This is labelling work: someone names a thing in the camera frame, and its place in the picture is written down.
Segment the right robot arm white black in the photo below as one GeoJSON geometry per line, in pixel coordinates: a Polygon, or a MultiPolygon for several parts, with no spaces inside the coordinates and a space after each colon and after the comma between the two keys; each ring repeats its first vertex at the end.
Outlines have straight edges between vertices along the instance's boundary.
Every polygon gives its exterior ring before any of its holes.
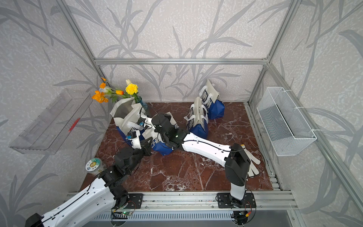
{"type": "Polygon", "coordinates": [[[183,128],[175,128],[166,114],[154,116],[151,123],[167,147],[199,154],[224,167],[231,184],[230,196],[237,201],[243,200],[251,160],[241,145],[218,144],[183,128]]]}

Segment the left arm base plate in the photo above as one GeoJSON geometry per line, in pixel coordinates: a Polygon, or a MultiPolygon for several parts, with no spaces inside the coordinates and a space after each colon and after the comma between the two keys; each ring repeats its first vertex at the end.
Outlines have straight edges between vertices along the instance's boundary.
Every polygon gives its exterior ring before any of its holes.
{"type": "Polygon", "coordinates": [[[128,194],[126,203],[124,204],[123,208],[132,209],[132,210],[141,209],[143,195],[144,194],[141,194],[141,193],[128,194]]]}

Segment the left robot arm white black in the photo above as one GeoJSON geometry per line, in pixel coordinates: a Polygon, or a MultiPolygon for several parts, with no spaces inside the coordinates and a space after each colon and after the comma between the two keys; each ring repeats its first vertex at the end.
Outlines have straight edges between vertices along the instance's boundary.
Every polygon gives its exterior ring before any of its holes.
{"type": "Polygon", "coordinates": [[[129,198],[122,186],[145,156],[151,155],[152,138],[140,148],[126,146],[114,156],[114,164],[98,174],[93,182],[57,208],[26,220],[27,227],[82,227],[92,218],[114,207],[125,205],[129,198]]]}

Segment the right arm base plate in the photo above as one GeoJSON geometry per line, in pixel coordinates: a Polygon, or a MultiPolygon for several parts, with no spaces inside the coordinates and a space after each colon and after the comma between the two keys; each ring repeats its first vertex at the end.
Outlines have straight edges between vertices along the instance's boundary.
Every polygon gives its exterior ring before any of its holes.
{"type": "Polygon", "coordinates": [[[218,193],[216,201],[220,209],[255,209],[256,201],[252,192],[246,192],[242,200],[231,196],[230,193],[218,193]]]}

